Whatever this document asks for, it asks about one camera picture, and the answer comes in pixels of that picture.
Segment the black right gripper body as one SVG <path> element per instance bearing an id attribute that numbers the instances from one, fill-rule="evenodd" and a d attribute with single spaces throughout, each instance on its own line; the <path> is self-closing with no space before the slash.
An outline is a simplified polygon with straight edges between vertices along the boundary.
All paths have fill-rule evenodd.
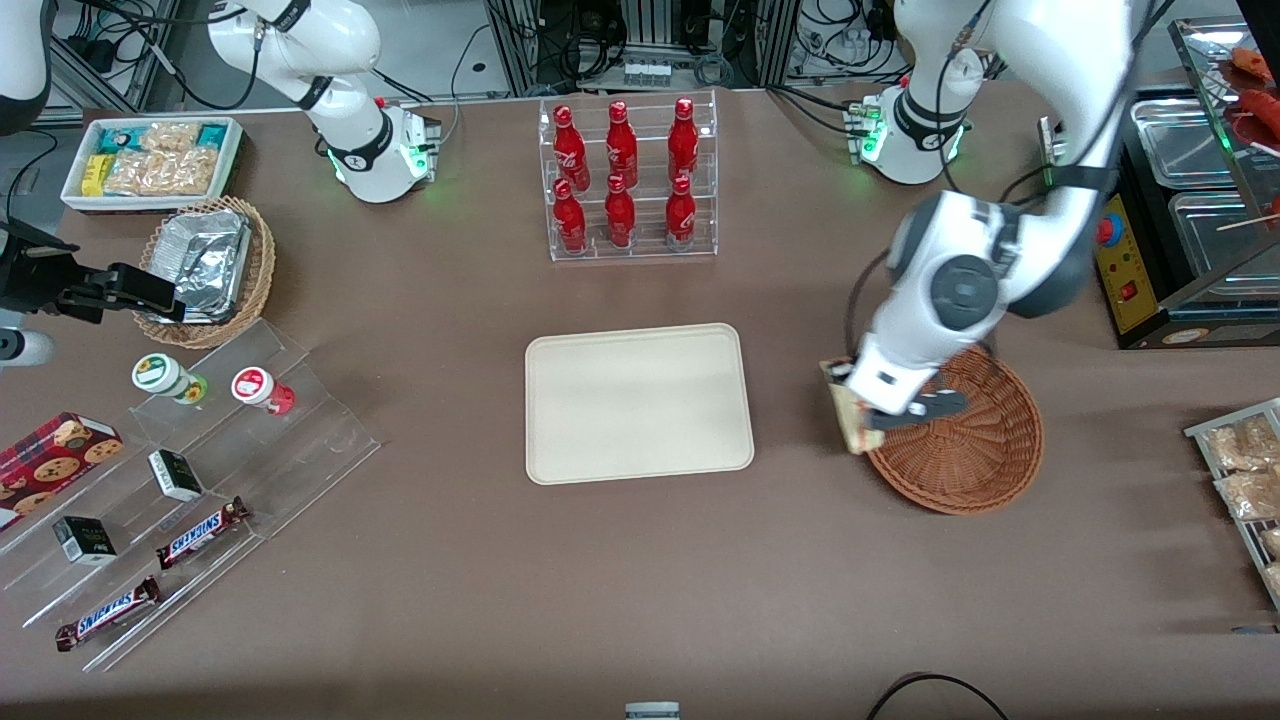
<path id="1" fill-rule="evenodd" d="M 4 224 L 3 309 L 101 323 L 108 310 L 105 290 L 91 281 L 95 269 L 77 263 L 79 250 L 29 224 Z"/>

